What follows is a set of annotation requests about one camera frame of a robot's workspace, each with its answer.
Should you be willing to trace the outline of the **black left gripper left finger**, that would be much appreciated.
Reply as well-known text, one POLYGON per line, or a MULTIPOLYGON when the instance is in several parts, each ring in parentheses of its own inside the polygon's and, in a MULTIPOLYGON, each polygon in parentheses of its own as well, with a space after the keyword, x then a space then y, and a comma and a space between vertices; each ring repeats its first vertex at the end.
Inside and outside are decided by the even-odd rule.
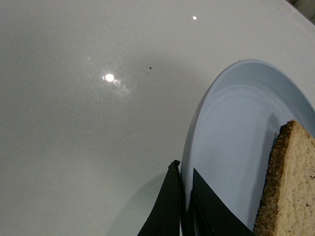
POLYGON ((179 236, 182 208, 182 180, 180 161, 174 160, 168 166, 166 176, 157 199, 139 236, 179 236))

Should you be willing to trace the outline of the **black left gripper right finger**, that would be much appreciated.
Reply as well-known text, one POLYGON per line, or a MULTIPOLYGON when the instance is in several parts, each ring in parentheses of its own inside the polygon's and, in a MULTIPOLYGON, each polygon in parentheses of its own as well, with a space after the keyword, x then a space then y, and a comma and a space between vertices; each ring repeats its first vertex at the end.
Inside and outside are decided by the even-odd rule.
POLYGON ((253 236, 211 189, 199 172, 193 170, 189 216, 194 236, 253 236))

